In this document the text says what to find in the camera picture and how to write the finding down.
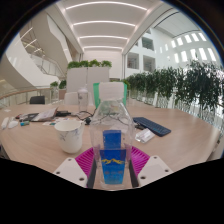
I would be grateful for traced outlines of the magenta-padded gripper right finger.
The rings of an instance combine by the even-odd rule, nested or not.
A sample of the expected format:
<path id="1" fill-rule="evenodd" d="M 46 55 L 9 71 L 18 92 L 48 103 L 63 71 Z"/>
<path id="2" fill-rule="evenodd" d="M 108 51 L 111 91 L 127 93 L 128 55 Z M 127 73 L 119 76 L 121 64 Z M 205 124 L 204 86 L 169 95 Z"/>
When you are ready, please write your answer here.
<path id="1" fill-rule="evenodd" d="M 129 165 L 133 188 L 143 187 L 173 173 L 168 165 L 158 156 L 149 156 L 133 147 Z"/>

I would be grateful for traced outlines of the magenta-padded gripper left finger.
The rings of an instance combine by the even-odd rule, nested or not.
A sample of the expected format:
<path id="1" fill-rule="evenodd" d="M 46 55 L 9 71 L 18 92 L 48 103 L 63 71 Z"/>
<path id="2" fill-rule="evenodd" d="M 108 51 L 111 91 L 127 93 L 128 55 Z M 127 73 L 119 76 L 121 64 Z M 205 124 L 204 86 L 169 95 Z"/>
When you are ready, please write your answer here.
<path id="1" fill-rule="evenodd" d="M 96 176 L 93 149 L 86 150 L 76 158 L 66 158 L 54 174 L 81 187 L 92 188 Z"/>

